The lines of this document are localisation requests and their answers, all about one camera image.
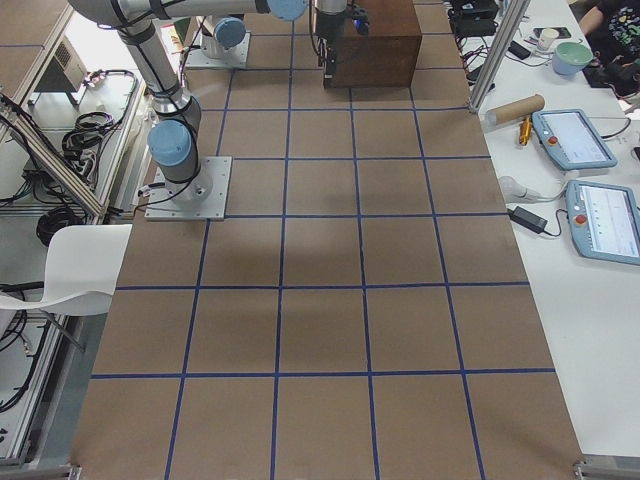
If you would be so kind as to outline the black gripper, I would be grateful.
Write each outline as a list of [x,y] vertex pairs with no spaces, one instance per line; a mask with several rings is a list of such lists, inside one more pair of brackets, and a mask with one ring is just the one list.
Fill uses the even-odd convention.
[[314,34],[318,38],[318,66],[324,68],[324,79],[332,80],[337,67],[337,46],[344,31],[346,9],[325,11],[314,9]]

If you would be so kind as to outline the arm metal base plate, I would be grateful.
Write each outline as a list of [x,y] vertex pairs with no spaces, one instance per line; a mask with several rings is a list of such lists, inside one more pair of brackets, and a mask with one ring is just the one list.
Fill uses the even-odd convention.
[[151,191],[151,206],[144,217],[149,221],[224,220],[232,161],[230,156],[201,157],[200,172],[187,187],[166,182],[157,168],[154,181],[162,186]]
[[236,46],[224,48],[214,37],[194,36],[194,44],[186,60],[187,69],[232,70],[246,69],[251,32]]

